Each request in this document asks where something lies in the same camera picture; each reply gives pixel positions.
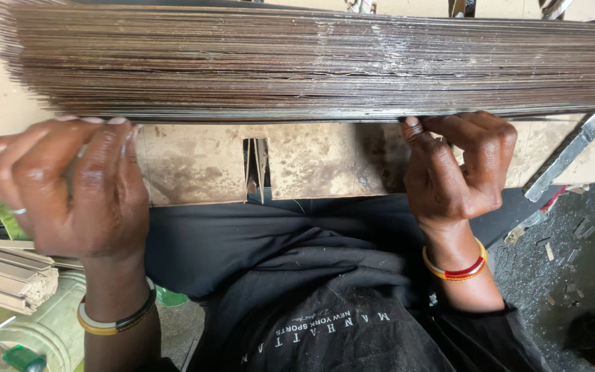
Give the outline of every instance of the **hand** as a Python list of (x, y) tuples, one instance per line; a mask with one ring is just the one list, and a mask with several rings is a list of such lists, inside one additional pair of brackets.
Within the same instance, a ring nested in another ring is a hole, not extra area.
[[(16, 217), (37, 251), (77, 258), (143, 256), (149, 211), (136, 134), (125, 118), (105, 124), (72, 116), (0, 137), (0, 200), (12, 210), (26, 208)], [(68, 187), (62, 173), (85, 144)]]
[[(441, 134), (461, 148), (459, 166), (450, 147), (428, 132)], [(427, 235), (447, 233), (461, 221), (502, 205), (501, 191), (516, 146), (516, 129), (486, 113), (431, 116), (423, 123), (409, 117), (403, 140), (412, 150), (403, 177), (410, 211)]]

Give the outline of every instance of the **forearm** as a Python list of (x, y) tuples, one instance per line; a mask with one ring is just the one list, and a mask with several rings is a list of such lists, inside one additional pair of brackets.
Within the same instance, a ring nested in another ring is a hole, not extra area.
[[(87, 275), (86, 313), (97, 322), (115, 322), (141, 309), (149, 296), (143, 251), (125, 260), (83, 258)], [(133, 371), (160, 358), (157, 309), (134, 327), (115, 335), (85, 333), (85, 370)]]
[[(463, 220), (447, 231), (424, 229), (427, 253), (434, 266), (458, 271), (474, 265), (479, 258), (479, 245), (469, 227)], [(492, 278), (491, 271), (483, 271), (468, 280), (451, 281), (436, 279), (440, 301), (448, 303), (453, 309), (466, 312), (493, 312), (504, 308), (504, 300)]]

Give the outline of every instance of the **wrist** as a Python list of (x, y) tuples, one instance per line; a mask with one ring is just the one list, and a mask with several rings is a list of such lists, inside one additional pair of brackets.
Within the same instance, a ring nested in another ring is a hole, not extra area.
[(115, 322), (141, 309), (149, 296), (144, 251), (125, 258), (81, 258), (87, 277), (86, 313), (97, 322)]
[(421, 226), (426, 253), (434, 266), (447, 271), (467, 269), (479, 259), (479, 245), (468, 220), (433, 228)]

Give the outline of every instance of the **metal bar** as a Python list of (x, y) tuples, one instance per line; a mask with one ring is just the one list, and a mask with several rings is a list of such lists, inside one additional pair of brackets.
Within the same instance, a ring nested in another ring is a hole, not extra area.
[(595, 114), (569, 134), (541, 169), (522, 188), (525, 198), (535, 202), (552, 182), (595, 138)]

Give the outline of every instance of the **red bangle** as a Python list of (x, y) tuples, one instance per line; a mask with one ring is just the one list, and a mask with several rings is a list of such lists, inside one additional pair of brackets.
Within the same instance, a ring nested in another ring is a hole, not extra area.
[(479, 239), (474, 238), (475, 241), (479, 245), (479, 258), (474, 263), (474, 265), (468, 267), (464, 270), (459, 271), (446, 271), (435, 267), (430, 260), (428, 259), (428, 255), (426, 254), (426, 246), (422, 250), (422, 258), (424, 259), (424, 263), (426, 267), (430, 270), (431, 273), (434, 273), (435, 276), (440, 277), (445, 280), (468, 280), (472, 279), (475, 276), (479, 275), (484, 267), (486, 267), (486, 248), (483, 244), (479, 241)]

